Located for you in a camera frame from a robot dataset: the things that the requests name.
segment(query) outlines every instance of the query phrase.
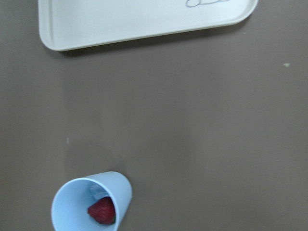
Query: handwritten scribble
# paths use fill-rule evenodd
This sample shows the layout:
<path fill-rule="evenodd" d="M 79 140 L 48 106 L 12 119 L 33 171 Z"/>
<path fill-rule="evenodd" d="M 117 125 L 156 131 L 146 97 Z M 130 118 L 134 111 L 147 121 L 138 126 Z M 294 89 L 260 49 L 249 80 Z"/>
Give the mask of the handwritten scribble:
<path fill-rule="evenodd" d="M 214 4 L 214 3 L 223 2 L 223 1 L 229 1 L 229 0 L 187 0 L 186 6 L 196 7 L 200 5 L 209 5 L 209 4 Z"/>

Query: gray surface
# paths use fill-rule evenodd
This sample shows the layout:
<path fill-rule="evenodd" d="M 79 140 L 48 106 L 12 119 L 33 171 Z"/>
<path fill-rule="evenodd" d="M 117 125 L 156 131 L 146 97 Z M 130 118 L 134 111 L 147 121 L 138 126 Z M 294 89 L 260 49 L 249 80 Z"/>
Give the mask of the gray surface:
<path fill-rule="evenodd" d="M 63 183 L 115 170 L 120 231 L 307 231 L 307 8 L 61 53 L 36 1 L 2 0 L 1 230 L 52 231 Z"/>

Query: red strawberry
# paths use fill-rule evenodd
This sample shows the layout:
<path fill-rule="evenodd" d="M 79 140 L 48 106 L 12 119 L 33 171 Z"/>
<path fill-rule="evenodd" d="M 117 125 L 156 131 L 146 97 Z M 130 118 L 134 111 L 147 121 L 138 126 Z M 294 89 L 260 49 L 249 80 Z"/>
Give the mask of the red strawberry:
<path fill-rule="evenodd" d="M 111 225 L 116 220 L 114 204 L 109 196 L 104 197 L 88 208 L 88 214 L 98 223 Z"/>

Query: light blue plastic cup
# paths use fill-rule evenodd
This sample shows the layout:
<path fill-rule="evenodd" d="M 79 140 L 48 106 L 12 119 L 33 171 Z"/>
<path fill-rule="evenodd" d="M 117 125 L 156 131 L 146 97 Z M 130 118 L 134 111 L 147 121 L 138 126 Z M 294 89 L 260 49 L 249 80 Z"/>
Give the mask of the light blue plastic cup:
<path fill-rule="evenodd" d="M 89 214 L 88 207 L 108 195 L 115 206 L 115 223 L 102 225 Z M 132 198 L 129 180 L 118 172 L 103 172 L 64 184 L 55 195 L 51 219 L 56 231 L 116 231 Z"/>

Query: cup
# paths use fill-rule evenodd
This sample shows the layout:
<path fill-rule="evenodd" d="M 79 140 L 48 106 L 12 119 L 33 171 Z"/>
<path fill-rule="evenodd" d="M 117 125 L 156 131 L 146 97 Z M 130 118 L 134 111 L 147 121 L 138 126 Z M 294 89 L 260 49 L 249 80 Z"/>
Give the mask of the cup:
<path fill-rule="evenodd" d="M 88 207 L 110 196 L 115 206 L 115 223 L 102 225 L 89 214 Z M 51 219 L 56 231 L 116 231 L 132 198 L 129 180 L 118 172 L 103 172 L 64 184 L 55 195 Z"/>

